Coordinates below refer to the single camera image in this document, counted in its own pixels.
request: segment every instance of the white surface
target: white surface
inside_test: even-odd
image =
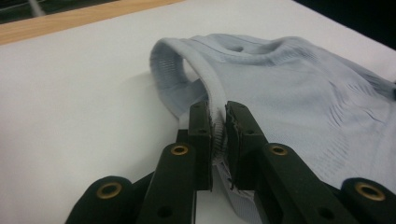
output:
[[[63,223],[96,179],[136,181],[175,141],[149,52],[162,37],[301,36],[390,80],[396,52],[288,0],[190,0],[0,47],[0,223]],[[244,223],[219,187],[196,223]]]

